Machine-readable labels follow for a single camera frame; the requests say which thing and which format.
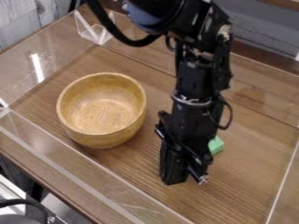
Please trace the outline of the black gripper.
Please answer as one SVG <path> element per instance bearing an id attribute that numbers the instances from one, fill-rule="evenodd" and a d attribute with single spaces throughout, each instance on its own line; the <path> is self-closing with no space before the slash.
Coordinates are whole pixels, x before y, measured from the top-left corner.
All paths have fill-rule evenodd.
<path id="1" fill-rule="evenodd" d="M 209 182 L 213 161 L 210 142 L 221 125 L 226 101 L 173 100 L 173 112 L 161 111 L 155 132 L 162 138 L 159 175 L 166 185 L 183 183 L 193 176 L 199 186 Z"/>

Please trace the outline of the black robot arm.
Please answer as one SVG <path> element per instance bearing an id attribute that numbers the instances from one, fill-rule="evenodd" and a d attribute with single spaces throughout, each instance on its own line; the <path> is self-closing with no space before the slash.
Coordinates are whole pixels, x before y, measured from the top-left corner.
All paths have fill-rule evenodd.
<path id="1" fill-rule="evenodd" d="M 101 0 L 87 0 L 98 20 L 129 46 L 143 47 L 165 38 L 175 52 L 177 84 L 173 111 L 159 112 L 155 133 L 162 139 L 161 178 L 166 185 L 194 178 L 207 181 L 214 162 L 210 142 L 219 130 L 224 111 L 232 106 L 221 92 L 230 88 L 233 24 L 213 0 L 122 0 L 126 15 L 147 36 L 131 39 L 121 31 Z"/>

